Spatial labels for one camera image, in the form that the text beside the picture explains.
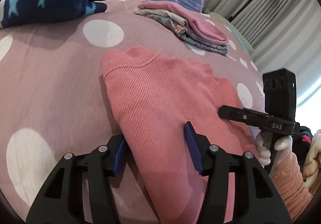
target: pink knit sweater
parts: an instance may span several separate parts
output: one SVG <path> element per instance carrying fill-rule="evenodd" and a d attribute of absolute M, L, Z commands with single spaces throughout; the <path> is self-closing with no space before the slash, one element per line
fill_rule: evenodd
<path fill-rule="evenodd" d="M 198 175 L 188 152 L 183 126 L 228 153 L 257 156 L 248 126 L 221 120 L 223 105 L 241 107 L 230 81 L 215 77 L 209 64 L 168 57 L 138 46 L 110 51 L 101 62 L 113 115 L 134 155 L 163 224 L 196 223 L 206 178 Z M 295 219 L 311 195 L 302 186 L 296 157 L 277 166 L 273 181 Z M 225 220 L 233 215 L 234 180 L 230 178 Z"/>

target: window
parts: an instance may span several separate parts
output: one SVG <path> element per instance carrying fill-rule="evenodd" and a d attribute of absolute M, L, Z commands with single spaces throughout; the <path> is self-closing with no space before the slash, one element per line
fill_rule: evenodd
<path fill-rule="evenodd" d="M 321 129 L 321 88 L 296 109 L 295 121 L 310 128 L 312 134 Z"/>

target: pink folded shirt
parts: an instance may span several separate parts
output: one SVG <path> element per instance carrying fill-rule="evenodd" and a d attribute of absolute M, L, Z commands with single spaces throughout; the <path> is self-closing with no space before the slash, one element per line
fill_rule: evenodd
<path fill-rule="evenodd" d="M 241 107 L 230 81 L 213 76 L 209 64 L 168 57 L 138 46 L 113 50 L 101 62 L 115 120 L 129 144 L 163 224 L 196 223 L 207 179 L 198 175 L 183 126 L 191 121 L 228 153 L 257 155 L 248 126 L 221 120 L 223 105 Z M 234 179 L 225 219 L 232 219 Z"/>
<path fill-rule="evenodd" d="M 201 14 L 187 10 L 177 3 L 169 1 L 150 1 L 139 4 L 138 8 L 165 9 L 171 11 L 186 19 L 194 32 L 203 39 L 220 45 L 227 44 L 228 42 L 226 35 L 211 23 L 206 22 Z"/>

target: blue gripper pad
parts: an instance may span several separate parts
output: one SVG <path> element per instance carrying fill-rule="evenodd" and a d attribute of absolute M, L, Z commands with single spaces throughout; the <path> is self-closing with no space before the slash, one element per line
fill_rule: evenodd
<path fill-rule="evenodd" d="M 125 141 L 125 138 L 123 138 L 115 153 L 115 162 L 113 167 L 113 173 L 115 174 L 115 176 L 124 169 L 126 164 L 126 154 L 128 150 L 129 148 L 127 142 Z"/>
<path fill-rule="evenodd" d="M 206 151 L 211 144 L 206 136 L 195 132 L 191 122 L 189 121 L 184 125 L 184 137 L 194 168 L 200 175 L 202 175 L 202 172 L 204 171 L 203 155 L 206 154 Z"/>
<path fill-rule="evenodd" d="M 129 147 L 122 134 L 111 137 L 107 146 L 110 150 L 110 155 L 106 158 L 104 168 L 109 172 L 109 176 L 116 177 L 126 165 Z"/>

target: metal screw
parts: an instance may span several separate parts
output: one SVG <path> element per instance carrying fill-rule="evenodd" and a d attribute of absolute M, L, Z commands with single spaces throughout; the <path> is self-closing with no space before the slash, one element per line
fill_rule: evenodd
<path fill-rule="evenodd" d="M 245 153 L 245 157 L 248 158 L 248 159 L 252 159 L 253 156 L 254 156 L 253 153 L 251 153 L 251 152 L 249 152 L 249 151 L 247 151 L 247 152 Z"/>
<path fill-rule="evenodd" d="M 211 151 L 218 151 L 219 150 L 219 147 L 217 145 L 211 145 L 210 146 L 210 150 Z"/>
<path fill-rule="evenodd" d="M 70 160 L 71 158 L 73 157 L 73 154 L 72 153 L 66 153 L 65 154 L 65 156 L 64 156 L 64 158 L 66 159 L 66 160 Z"/>
<path fill-rule="evenodd" d="M 99 146 L 98 150 L 99 150 L 100 152 L 105 152 L 105 151 L 108 150 L 108 147 L 107 147 L 106 145 L 102 145 L 102 146 Z"/>

